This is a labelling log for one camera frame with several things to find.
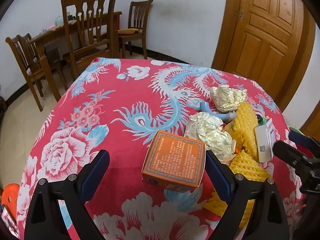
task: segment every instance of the phone screen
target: phone screen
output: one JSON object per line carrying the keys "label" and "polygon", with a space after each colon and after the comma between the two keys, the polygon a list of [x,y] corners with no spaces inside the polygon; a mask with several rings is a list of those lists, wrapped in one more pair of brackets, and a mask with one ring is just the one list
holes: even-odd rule
{"label": "phone screen", "polygon": [[4,205],[1,209],[1,219],[5,223],[11,234],[19,238],[16,222],[14,221],[13,217]]}

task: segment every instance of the orange plastic stool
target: orange plastic stool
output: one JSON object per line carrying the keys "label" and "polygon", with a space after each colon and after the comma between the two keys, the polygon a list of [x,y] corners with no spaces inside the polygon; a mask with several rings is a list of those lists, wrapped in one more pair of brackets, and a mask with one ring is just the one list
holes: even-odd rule
{"label": "orange plastic stool", "polygon": [[20,186],[16,183],[9,184],[5,186],[2,196],[1,196],[1,204],[5,205],[12,217],[16,220],[17,213],[17,198],[19,193]]}

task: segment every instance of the table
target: table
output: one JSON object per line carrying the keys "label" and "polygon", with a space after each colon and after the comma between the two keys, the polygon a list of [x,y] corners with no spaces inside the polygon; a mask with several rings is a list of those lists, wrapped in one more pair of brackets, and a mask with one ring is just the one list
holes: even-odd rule
{"label": "table", "polygon": [[[206,239],[220,219],[202,209],[213,189],[207,174],[193,192],[178,193],[142,182],[141,168],[156,131],[182,135],[188,116],[209,101],[210,87],[221,83],[247,89],[254,111],[272,118],[276,139],[294,145],[278,107],[254,81],[173,62],[95,59],[52,110],[31,150],[17,201],[21,239],[37,181],[78,173],[100,149],[110,153],[110,166],[85,206],[105,237]],[[276,157],[261,165],[278,185],[292,232],[299,219],[300,178]],[[62,201],[60,207],[77,239]]]}
{"label": "table", "polygon": [[[111,55],[113,58],[119,58],[119,41],[118,41],[118,31],[117,31],[117,19],[118,16],[121,15],[122,12],[114,12],[114,17],[113,17],[113,27],[114,27],[114,35],[113,35],[113,41],[112,42],[112,51]],[[102,18],[102,25],[107,24],[107,19],[108,19],[108,14],[104,13],[103,18]],[[77,26],[76,24],[70,24],[70,33],[77,33]],[[65,29],[64,25],[60,25],[57,28],[48,30],[47,32],[40,34],[36,37],[34,37],[30,42],[34,42],[36,45],[37,52],[39,54],[39,60],[41,67],[43,68],[45,77],[47,79],[47,82],[49,84],[50,90],[52,94],[54,95],[54,98],[57,100],[57,102],[60,100],[61,96],[58,90],[58,87],[53,79],[51,69],[49,66],[48,59],[45,55],[45,46],[48,46],[49,44],[52,44],[56,42],[57,40],[61,38],[65,38]]]}

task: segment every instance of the black clamp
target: black clamp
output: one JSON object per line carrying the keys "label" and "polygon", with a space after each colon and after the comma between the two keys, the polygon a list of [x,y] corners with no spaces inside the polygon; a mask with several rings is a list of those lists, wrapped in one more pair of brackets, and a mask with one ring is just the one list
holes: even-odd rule
{"label": "black clamp", "polygon": [[314,158],[309,158],[283,141],[274,144],[274,156],[295,168],[295,173],[302,182],[301,193],[320,195],[320,143],[314,138],[305,137],[296,132],[290,132],[289,139],[310,150]]}
{"label": "black clamp", "polygon": [[[65,201],[81,240],[104,240],[84,204],[91,200],[108,166],[109,153],[101,150],[78,175],[71,174],[57,182],[40,179],[27,215],[25,240],[70,240],[58,200]],[[273,179],[257,182],[247,180],[242,174],[233,174],[212,151],[206,152],[205,169],[219,197],[228,204],[210,240],[234,239],[250,199],[255,199],[255,204],[243,239],[289,239],[284,206]]]}

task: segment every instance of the orange box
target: orange box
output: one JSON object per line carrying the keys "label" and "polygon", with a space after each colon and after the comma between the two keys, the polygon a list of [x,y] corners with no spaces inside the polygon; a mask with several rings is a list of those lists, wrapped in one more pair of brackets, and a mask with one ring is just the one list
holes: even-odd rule
{"label": "orange box", "polygon": [[205,163],[204,143],[157,131],[142,168],[142,180],[157,187],[186,192],[199,187]]}

